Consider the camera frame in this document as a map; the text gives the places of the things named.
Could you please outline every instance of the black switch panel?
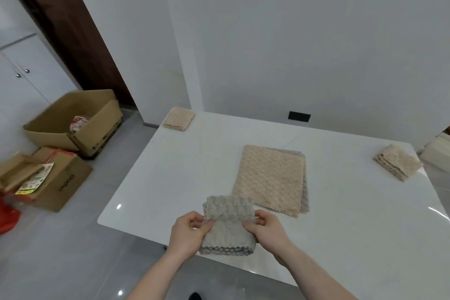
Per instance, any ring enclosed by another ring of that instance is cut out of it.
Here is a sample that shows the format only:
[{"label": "black switch panel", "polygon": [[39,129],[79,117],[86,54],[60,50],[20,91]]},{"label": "black switch panel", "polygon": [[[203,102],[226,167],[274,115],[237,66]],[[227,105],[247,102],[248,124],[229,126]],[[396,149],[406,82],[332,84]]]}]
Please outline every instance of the black switch panel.
[{"label": "black switch panel", "polygon": [[288,119],[295,121],[308,122],[311,117],[311,114],[297,113],[297,112],[289,112]]}]

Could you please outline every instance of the textured cloth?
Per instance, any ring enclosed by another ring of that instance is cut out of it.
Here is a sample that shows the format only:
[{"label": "textured cloth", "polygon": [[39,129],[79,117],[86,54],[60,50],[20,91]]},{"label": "textured cloth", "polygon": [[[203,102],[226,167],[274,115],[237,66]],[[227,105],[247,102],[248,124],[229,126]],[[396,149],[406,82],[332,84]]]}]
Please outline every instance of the textured cloth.
[{"label": "textured cloth", "polygon": [[166,128],[183,132],[189,127],[194,116],[195,113],[190,109],[173,107],[162,125]]},{"label": "textured cloth", "polygon": [[255,209],[250,197],[210,196],[203,204],[206,221],[214,221],[205,235],[200,254],[250,255],[255,252],[256,237],[242,226],[255,223]]},{"label": "textured cloth", "polygon": [[390,144],[374,156],[374,160],[402,182],[413,176],[423,166],[421,161],[394,144]]},{"label": "textured cloth", "polygon": [[297,218],[300,214],[305,157],[245,145],[233,195]]},{"label": "textured cloth", "polygon": [[310,212],[309,207],[309,195],[308,195],[308,180],[307,180],[307,158],[306,156],[297,150],[284,150],[281,148],[271,148],[271,150],[275,150],[281,153],[296,155],[299,157],[303,157],[305,162],[303,164],[303,185],[301,189],[301,204],[300,204],[300,213],[307,214]]}]

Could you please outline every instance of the hand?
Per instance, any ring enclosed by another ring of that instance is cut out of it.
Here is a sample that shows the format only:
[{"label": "hand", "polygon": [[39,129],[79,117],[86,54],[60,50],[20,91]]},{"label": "hand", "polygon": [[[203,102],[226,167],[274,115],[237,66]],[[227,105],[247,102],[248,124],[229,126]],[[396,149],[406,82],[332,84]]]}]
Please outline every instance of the hand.
[{"label": "hand", "polygon": [[178,217],[172,226],[166,254],[176,257],[181,263],[185,262],[199,251],[203,237],[213,224],[203,223],[203,216],[195,211]]},{"label": "hand", "polygon": [[274,214],[264,210],[256,210],[255,217],[256,224],[246,221],[243,223],[244,228],[254,234],[259,244],[272,253],[281,265],[285,265],[280,258],[281,253],[293,244],[284,231],[280,220]]}]

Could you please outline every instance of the person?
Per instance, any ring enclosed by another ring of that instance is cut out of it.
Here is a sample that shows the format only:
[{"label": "person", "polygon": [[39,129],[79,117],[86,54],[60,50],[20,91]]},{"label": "person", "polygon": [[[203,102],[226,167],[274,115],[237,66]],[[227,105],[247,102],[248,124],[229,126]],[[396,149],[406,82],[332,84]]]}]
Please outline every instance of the person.
[{"label": "person", "polygon": [[[307,300],[356,300],[311,257],[289,239],[277,216],[267,211],[255,211],[255,223],[244,222],[261,246],[286,267]],[[134,287],[127,300],[163,300],[174,275],[181,265],[198,252],[203,237],[213,226],[203,223],[203,216],[192,211],[177,218],[166,253]],[[194,293],[189,299],[201,297]]]}]

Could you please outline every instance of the cardboard box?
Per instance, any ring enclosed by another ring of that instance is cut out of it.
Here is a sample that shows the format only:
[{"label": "cardboard box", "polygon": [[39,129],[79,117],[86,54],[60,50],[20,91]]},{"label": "cardboard box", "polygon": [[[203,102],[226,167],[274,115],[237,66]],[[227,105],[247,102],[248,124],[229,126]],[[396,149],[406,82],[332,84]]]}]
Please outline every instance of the cardboard box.
[{"label": "cardboard box", "polygon": [[54,212],[63,208],[92,172],[92,167],[78,155],[57,148],[40,148],[31,158],[40,164],[54,163],[52,170],[33,193],[14,195],[17,187],[10,194],[17,200]]},{"label": "cardboard box", "polygon": [[0,191],[8,193],[17,189],[43,166],[28,155],[17,153],[0,165]]},{"label": "cardboard box", "polygon": [[[70,133],[75,116],[90,120],[78,132]],[[121,123],[122,111],[111,89],[69,92],[23,126],[26,136],[37,146],[79,152],[90,157]]]}]

